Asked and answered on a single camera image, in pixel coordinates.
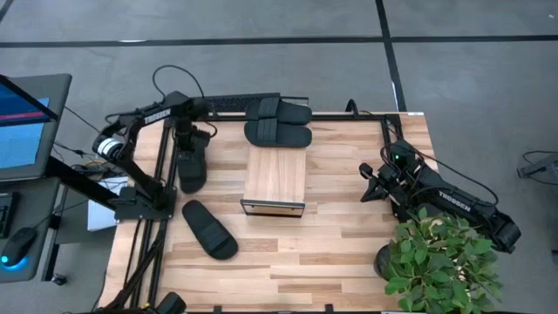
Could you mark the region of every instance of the pair of slippers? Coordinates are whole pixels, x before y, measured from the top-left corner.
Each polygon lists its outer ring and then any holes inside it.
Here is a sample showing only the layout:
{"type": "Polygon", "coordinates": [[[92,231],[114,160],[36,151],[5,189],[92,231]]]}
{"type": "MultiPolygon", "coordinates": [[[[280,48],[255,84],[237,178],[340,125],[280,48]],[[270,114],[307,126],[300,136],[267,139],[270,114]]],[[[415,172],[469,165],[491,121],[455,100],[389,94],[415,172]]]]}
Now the pair of slippers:
{"type": "Polygon", "coordinates": [[[312,132],[304,127],[312,120],[312,110],[282,101],[262,99],[246,107],[246,139],[258,147],[303,148],[312,142],[312,132]]]}

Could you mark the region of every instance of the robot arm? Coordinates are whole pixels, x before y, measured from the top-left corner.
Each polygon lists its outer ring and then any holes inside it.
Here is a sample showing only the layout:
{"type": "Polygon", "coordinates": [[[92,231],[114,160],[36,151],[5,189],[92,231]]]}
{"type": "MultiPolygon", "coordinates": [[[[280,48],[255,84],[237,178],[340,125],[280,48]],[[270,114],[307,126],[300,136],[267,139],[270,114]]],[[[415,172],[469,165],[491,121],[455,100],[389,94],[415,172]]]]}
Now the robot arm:
{"type": "Polygon", "coordinates": [[[116,207],[116,219],[166,219],[172,212],[174,195],[133,161],[138,133],[144,126],[169,118],[182,131],[178,141],[188,143],[192,132],[202,132],[192,122],[205,118],[210,105],[205,99],[190,99],[180,92],[171,92],[163,102],[154,103],[118,118],[105,127],[93,142],[93,152],[122,168],[134,181],[134,187],[122,188],[120,198],[111,200],[116,207]],[[115,138],[124,131],[124,140],[115,138]]]}
{"type": "Polygon", "coordinates": [[[429,214],[437,214],[431,213],[434,210],[467,219],[481,234],[493,240],[494,249],[507,253],[514,251],[521,232],[514,221],[494,204],[444,181],[422,160],[415,160],[414,149],[404,140],[395,143],[390,155],[392,164],[384,164],[378,170],[378,176],[367,164],[360,166],[361,175],[369,180],[368,190],[361,201],[389,196],[394,203],[393,214],[401,222],[411,218],[409,211],[426,204],[429,214]]]}

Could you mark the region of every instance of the computer mouse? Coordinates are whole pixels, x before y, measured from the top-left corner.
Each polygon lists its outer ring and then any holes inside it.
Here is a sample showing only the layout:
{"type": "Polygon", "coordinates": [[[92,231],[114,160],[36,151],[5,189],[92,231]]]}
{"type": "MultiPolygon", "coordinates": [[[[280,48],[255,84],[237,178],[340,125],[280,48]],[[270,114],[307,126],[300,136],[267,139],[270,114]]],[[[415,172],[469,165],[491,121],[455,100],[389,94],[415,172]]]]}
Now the computer mouse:
{"type": "Polygon", "coordinates": [[[21,262],[29,252],[36,237],[37,231],[34,228],[25,227],[18,230],[3,247],[2,257],[0,257],[2,264],[14,266],[21,262]]]}

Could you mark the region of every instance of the black slide sandal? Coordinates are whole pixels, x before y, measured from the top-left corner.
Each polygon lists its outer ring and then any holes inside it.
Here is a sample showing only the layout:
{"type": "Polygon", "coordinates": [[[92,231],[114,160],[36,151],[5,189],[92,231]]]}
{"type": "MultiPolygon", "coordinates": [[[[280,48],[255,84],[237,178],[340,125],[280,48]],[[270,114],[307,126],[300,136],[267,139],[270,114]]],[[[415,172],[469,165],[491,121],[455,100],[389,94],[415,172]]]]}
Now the black slide sandal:
{"type": "Polygon", "coordinates": [[[209,139],[193,135],[191,141],[194,151],[189,152],[188,150],[179,149],[176,158],[180,189],[187,194],[199,191],[208,179],[205,148],[209,143],[209,139]]]}
{"type": "Polygon", "coordinates": [[[238,243],[228,230],[200,202],[189,201],[182,215],[203,250],[217,260],[226,260],[238,252],[238,243]]]}
{"type": "Polygon", "coordinates": [[[260,103],[246,107],[246,118],[249,120],[277,118],[279,123],[305,126],[312,120],[312,110],[281,101],[279,98],[262,99],[260,103]]]}
{"type": "Polygon", "coordinates": [[[244,125],[244,135],[258,147],[304,148],[312,142],[308,128],[280,124],[277,119],[249,121],[244,125]]]}

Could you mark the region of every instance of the plant pot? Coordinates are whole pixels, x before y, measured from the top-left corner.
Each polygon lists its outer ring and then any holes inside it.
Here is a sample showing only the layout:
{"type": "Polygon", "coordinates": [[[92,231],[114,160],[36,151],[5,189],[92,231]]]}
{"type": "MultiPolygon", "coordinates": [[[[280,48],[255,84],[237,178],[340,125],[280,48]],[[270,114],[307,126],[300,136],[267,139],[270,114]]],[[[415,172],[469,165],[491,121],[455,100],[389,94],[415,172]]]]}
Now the plant pot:
{"type": "Polygon", "coordinates": [[[385,245],[378,251],[374,259],[374,270],[385,280],[390,280],[388,265],[390,263],[390,247],[385,245]]]}

